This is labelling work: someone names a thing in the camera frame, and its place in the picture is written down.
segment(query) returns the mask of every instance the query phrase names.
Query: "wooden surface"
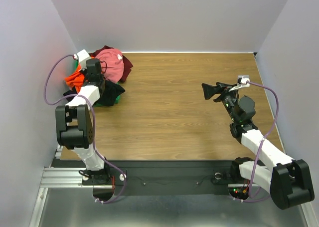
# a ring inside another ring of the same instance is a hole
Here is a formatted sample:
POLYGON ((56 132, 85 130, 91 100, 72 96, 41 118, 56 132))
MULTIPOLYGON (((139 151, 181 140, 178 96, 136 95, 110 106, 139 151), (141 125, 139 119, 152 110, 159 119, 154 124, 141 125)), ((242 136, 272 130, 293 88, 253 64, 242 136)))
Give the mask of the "wooden surface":
MULTIPOLYGON (((96 107, 96 146, 110 160, 232 160, 254 158, 232 138, 221 103, 205 100, 202 83, 234 84, 237 75, 261 83, 253 54, 130 53, 134 67, 120 103, 96 107)), ((256 103, 254 123, 266 133, 273 121, 262 88, 239 92, 256 103)), ((275 130, 269 137, 281 148, 275 130)), ((63 150, 61 159, 78 157, 63 150)))

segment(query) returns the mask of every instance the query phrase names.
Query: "cloth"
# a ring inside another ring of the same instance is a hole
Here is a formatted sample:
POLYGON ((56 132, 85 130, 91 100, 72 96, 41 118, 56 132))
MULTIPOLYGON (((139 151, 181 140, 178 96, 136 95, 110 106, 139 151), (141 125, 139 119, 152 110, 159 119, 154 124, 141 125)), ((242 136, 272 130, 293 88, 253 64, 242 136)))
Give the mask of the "cloth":
MULTIPOLYGON (((109 46, 104 46, 101 49, 96 50, 95 52, 89 53, 89 55, 92 57, 96 57, 101 51, 106 49, 113 49, 113 48, 109 46)), ((131 68, 133 67, 133 65, 125 56, 122 55, 122 57, 123 57, 123 63, 124 63, 124 71, 120 79, 120 82, 125 82, 131 72, 131 68)))
POLYGON ((77 93, 79 93, 84 81, 84 75, 80 70, 81 70, 81 66, 78 65, 78 67, 75 69, 75 72, 64 79, 65 83, 70 88, 75 88, 77 93))
POLYGON ((105 49, 95 56, 101 62, 102 69, 106 68, 105 79, 117 83, 123 76, 124 63, 120 50, 105 49))
MULTIPOLYGON (((73 87, 71 90, 68 90, 68 91, 64 92, 64 93, 63 93, 63 96, 68 96, 68 95, 71 95, 71 94, 78 94, 78 93, 76 92, 76 90, 75 90, 75 87, 73 87)), ((73 100, 73 97, 68 97, 68 98, 66 98, 66 100, 67 100, 68 102, 70 102, 70 101, 73 100)))
MULTIPOLYGON (((113 83, 112 81, 105 81, 105 90, 100 97, 94 104, 100 104, 103 106, 113 106, 116 98, 125 92, 125 89, 118 84, 113 83)), ((63 93, 63 96, 67 96, 70 94, 77 94, 75 87, 67 92, 63 93)), ((67 98, 67 101, 72 101, 73 97, 67 98)))

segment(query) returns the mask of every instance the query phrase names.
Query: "orange cloth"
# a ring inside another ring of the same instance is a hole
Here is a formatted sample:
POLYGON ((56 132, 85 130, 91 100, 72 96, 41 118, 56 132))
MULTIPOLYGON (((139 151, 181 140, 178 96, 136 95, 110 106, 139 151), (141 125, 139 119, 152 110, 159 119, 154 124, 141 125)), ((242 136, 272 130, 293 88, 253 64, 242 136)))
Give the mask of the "orange cloth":
POLYGON ((75 87, 75 90, 77 93, 79 93, 83 81, 84 81, 84 75, 80 72, 81 70, 81 66, 78 65, 78 67, 76 68, 75 72, 68 76, 67 78, 65 78, 65 83, 72 89, 73 87, 75 87))

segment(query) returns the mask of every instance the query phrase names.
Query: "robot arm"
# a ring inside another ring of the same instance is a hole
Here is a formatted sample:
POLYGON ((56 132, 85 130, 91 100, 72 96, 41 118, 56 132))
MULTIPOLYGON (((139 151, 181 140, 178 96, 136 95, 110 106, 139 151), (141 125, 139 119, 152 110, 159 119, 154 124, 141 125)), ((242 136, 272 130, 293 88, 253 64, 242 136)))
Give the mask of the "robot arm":
MULTIPOLYGON (((214 102, 223 103, 233 121, 230 124, 231 134, 239 143, 257 155, 264 140, 259 159, 265 166, 256 166, 253 182, 269 192, 281 209, 312 201, 315 195, 307 163, 294 160, 264 139, 252 121, 256 114, 255 102, 247 96, 239 98, 238 90, 249 87, 249 76, 239 76, 238 83, 234 85, 217 82, 216 86, 203 83, 202 87, 206 100, 220 94, 214 102)), ((250 158, 237 158, 231 167, 232 179, 250 180, 253 166, 254 161, 250 158)))
POLYGON ((80 92, 65 106, 57 106, 55 110, 57 140, 60 145, 75 152, 86 165, 86 172, 105 172, 108 177, 104 161, 97 155, 93 146, 93 126, 90 118, 90 107, 85 97, 93 105, 102 95, 105 78, 101 74, 101 64, 98 59, 91 59, 82 50, 77 53, 78 61, 85 75, 80 92))

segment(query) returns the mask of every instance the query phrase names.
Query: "dark red cloth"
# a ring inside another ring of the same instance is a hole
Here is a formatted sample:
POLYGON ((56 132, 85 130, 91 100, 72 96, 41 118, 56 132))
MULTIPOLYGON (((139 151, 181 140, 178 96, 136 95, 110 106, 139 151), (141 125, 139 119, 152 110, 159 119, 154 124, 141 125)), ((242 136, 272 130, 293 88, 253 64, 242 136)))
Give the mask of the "dark red cloth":
MULTIPOLYGON (((109 46, 104 46, 101 49, 96 50, 95 52, 89 53, 89 55, 92 57, 96 57, 96 55, 99 54, 100 51, 105 50, 105 49, 113 49, 113 48, 109 47, 109 46)), ((126 81, 126 78, 128 78, 128 75, 131 72, 131 68, 133 67, 131 62, 125 56, 123 56, 123 63, 124 63, 124 71, 123 71, 123 76, 120 79, 120 82, 126 81)))

